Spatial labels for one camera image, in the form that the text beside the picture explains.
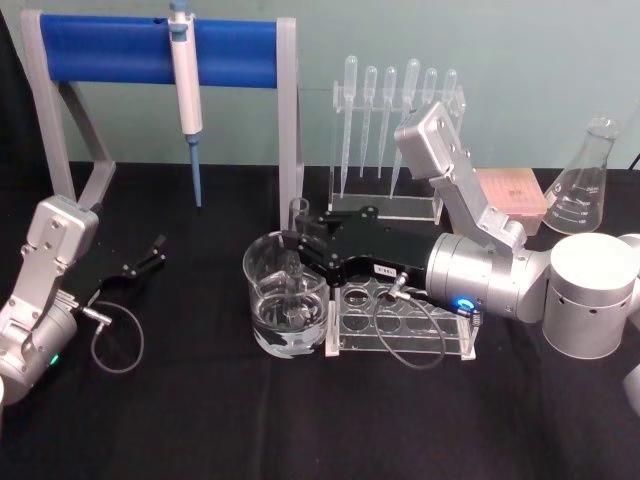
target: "black table surface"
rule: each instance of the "black table surface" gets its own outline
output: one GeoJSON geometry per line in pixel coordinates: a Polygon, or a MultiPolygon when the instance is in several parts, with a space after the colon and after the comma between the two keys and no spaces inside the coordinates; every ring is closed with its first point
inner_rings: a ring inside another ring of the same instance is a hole
{"type": "MultiPolygon", "coordinates": [[[[476,360],[447,357],[428,372],[384,353],[272,358],[252,335],[241,260],[272,229],[277,171],[202,173],[197,212],[187,166],[119,165],[94,246],[64,287],[86,289],[165,234],[166,267],[127,304],[144,324],[144,359],[125,376],[98,370],[89,355],[95,325],[79,319],[59,363],[5,408],[2,480],[640,478],[640,418],[621,384],[640,362],[635,329],[597,361],[559,354],[540,325],[494,317],[476,360]]],[[[543,188],[556,173],[537,172],[543,188]]],[[[317,210],[327,178],[326,168],[307,169],[305,195],[317,210]]],[[[599,231],[640,231],[640,174],[610,171],[607,181],[599,231]]],[[[34,207],[49,194],[0,189],[0,298],[19,271],[34,207]]],[[[527,246],[559,238],[541,226],[527,246]]]]}

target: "plastic transfer pipette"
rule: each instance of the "plastic transfer pipette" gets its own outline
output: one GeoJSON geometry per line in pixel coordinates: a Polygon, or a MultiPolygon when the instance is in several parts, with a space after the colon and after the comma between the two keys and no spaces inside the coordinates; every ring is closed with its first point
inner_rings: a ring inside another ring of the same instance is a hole
{"type": "Polygon", "coordinates": [[[371,123],[371,110],[373,109],[373,97],[376,95],[376,81],[378,69],[367,67],[364,76],[364,117],[362,118],[362,137],[360,137],[360,177],[364,171],[364,161],[367,158],[367,144],[369,143],[369,124],[371,123]]]}
{"type": "Polygon", "coordinates": [[[444,84],[442,85],[442,103],[445,106],[449,104],[451,100],[453,100],[453,96],[456,93],[456,84],[458,83],[458,72],[456,72],[453,68],[447,70],[447,73],[444,74],[444,84]]]}
{"type": "MultiPolygon", "coordinates": [[[[420,62],[412,58],[407,62],[407,70],[404,74],[404,85],[402,86],[402,122],[409,116],[411,111],[411,103],[416,95],[416,85],[418,84],[418,75],[420,74],[420,62]]],[[[393,198],[393,191],[396,189],[398,175],[400,174],[400,165],[402,164],[402,154],[396,148],[396,158],[393,161],[393,173],[391,175],[391,190],[389,198],[393,198]]]]}
{"type": "Polygon", "coordinates": [[[422,83],[422,104],[433,102],[436,95],[436,82],[438,80],[438,71],[435,68],[427,69],[424,74],[424,82],[422,83]]]}
{"type": "Polygon", "coordinates": [[[396,67],[387,67],[384,72],[384,86],[382,87],[382,100],[384,110],[382,110],[382,123],[380,124],[380,140],[378,141],[378,178],[382,174],[382,157],[384,157],[384,147],[387,145],[387,132],[389,130],[389,114],[393,96],[396,93],[396,79],[398,72],[396,67]]]}
{"type": "Polygon", "coordinates": [[[340,163],[340,198],[344,196],[349,169],[349,146],[351,144],[351,116],[353,99],[356,96],[356,78],[358,76],[358,59],[349,55],[344,62],[344,138],[342,140],[342,161],[340,163]]]}

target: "glass beaker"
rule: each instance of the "glass beaker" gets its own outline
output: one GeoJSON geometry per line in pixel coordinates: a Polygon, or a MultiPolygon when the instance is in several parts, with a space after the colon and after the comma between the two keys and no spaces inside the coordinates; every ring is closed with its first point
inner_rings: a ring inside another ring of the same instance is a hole
{"type": "Polygon", "coordinates": [[[327,333],[329,286],[324,278],[284,247],[281,232],[253,242],[242,263],[258,344],[280,358],[313,352],[327,333]]]}

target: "dropper rack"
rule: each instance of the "dropper rack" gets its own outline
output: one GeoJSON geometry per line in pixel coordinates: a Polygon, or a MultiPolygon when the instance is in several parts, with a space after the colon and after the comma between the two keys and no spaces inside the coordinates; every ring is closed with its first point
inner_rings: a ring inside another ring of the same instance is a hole
{"type": "MultiPolygon", "coordinates": [[[[382,80],[385,70],[379,70],[378,82],[373,97],[373,105],[371,109],[371,118],[369,125],[369,141],[366,150],[366,158],[364,162],[364,171],[361,175],[361,132],[363,127],[363,117],[365,110],[364,97],[364,70],[359,72],[359,78],[356,83],[356,94],[353,99],[352,109],[352,126],[350,130],[349,142],[349,161],[348,174],[344,193],[341,192],[340,174],[342,161],[342,147],[344,143],[344,121],[346,100],[344,88],[335,81],[333,84],[333,109],[334,115],[334,138],[333,152],[331,155],[330,180],[329,180],[329,210],[330,211],[353,211],[364,206],[372,205],[378,208],[380,219],[388,220],[418,220],[432,221],[439,223],[442,212],[442,201],[433,196],[433,190],[427,182],[402,182],[403,188],[391,192],[391,168],[383,168],[382,175],[379,176],[379,140],[381,131],[381,122],[383,112],[385,110],[385,100],[383,98],[382,80]]],[[[426,95],[427,100],[423,103],[425,95],[423,95],[423,78],[425,75],[433,75],[435,70],[428,68],[422,73],[418,79],[415,96],[412,101],[412,110],[424,105],[425,103],[434,103],[441,101],[453,123],[458,134],[462,128],[462,121],[466,109],[466,102],[462,85],[457,83],[457,74],[455,70],[448,70],[443,77],[445,81],[451,75],[454,79],[454,88],[446,91],[444,82],[440,79],[437,83],[441,84],[440,88],[434,88],[432,92],[426,95]]],[[[387,139],[382,156],[382,165],[391,167],[394,164],[396,156],[396,143],[393,138],[394,131],[402,120],[403,98],[402,98],[402,78],[397,79],[400,87],[395,89],[391,101],[391,114],[389,118],[389,126],[387,129],[387,139]]],[[[433,88],[433,81],[428,82],[433,88]]],[[[409,174],[408,169],[401,169],[401,177],[409,174]]]]}

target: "micropipette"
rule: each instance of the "micropipette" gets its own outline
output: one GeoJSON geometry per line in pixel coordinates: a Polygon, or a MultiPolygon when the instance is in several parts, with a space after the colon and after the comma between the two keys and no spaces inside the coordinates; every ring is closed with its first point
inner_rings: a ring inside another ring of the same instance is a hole
{"type": "Polygon", "coordinates": [[[200,161],[198,143],[202,132],[202,109],[200,106],[200,82],[196,58],[194,18],[186,0],[171,2],[172,16],[168,20],[171,40],[173,74],[178,91],[178,108],[182,133],[189,144],[191,174],[196,206],[202,206],[200,188],[200,161]]]}

